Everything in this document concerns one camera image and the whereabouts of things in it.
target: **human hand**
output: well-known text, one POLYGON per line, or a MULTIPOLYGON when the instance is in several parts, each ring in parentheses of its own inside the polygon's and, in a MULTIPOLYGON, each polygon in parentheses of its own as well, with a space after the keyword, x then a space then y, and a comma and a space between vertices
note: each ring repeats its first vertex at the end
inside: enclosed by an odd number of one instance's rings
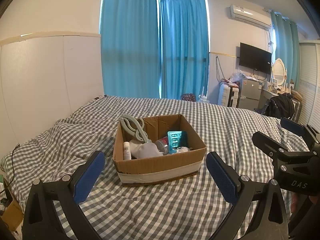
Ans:
MULTIPOLYGON (((299 199, 299 194, 298 193, 292 193, 291 206, 290 206, 291 213, 294 213, 294 212, 297 211, 298 199, 299 199)), ((315 196, 315 197, 309 196, 309 199, 313 204, 316 204, 318 199, 319 199, 319 196, 315 196)))

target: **white wall-mounted air conditioner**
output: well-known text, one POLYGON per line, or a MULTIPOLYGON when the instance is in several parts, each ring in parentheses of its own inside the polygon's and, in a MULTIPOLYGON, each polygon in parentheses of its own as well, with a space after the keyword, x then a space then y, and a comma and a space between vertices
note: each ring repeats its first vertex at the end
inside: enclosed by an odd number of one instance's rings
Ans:
POLYGON ((271 17, 261 13, 232 4, 230 6, 231 18, 255 25, 265 30, 269 30, 272 26, 271 17))

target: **black flat screen tv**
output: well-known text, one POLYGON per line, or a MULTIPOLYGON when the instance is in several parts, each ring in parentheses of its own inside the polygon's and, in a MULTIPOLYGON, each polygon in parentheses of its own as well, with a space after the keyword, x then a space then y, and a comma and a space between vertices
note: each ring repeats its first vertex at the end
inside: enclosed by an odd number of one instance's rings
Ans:
POLYGON ((240 43, 239 65, 270 74, 271 53, 248 44, 240 43))

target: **curtain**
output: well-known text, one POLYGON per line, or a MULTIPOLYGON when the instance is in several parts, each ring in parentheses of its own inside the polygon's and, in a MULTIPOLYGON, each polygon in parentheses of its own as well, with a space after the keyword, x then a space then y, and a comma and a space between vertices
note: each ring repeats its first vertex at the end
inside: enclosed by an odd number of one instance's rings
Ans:
POLYGON ((209 37, 205 0, 160 0, 161 95, 207 92, 209 37))
POLYGON ((282 59, 287 69, 287 82, 292 79, 295 89, 299 86, 300 49, 298 28, 295 22, 283 18, 280 13, 271 12, 272 24, 276 33, 276 59, 282 59))
POLYGON ((159 98, 156 0, 103 0, 100 19, 105 94, 159 98))

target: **gingham blanket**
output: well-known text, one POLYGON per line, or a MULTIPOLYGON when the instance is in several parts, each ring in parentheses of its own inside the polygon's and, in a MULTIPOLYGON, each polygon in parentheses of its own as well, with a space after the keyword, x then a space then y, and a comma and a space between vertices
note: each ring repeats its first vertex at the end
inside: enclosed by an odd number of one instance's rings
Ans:
MULTIPOLYGON (((105 168, 80 207, 103 239, 208 239, 230 206, 207 171, 205 158, 196 176, 155 186, 122 187, 112 152, 123 113, 135 117, 183 114, 207 152, 216 151, 239 174, 254 181, 267 182, 273 174, 270 159, 252 144, 254 132, 271 136, 291 151, 307 150, 301 138, 281 128, 278 119, 249 110, 170 99, 100 98, 16 150, 12 190, 23 210, 34 179, 59 180, 100 150, 106 155, 105 168)), ((1 169, 12 178, 10 155, 2 159, 1 169)), ((283 194, 289 212, 290 194, 283 194)), ((75 239, 59 203, 55 205, 67 235, 75 239)), ((253 210, 254 204, 238 237, 245 233, 253 210)))

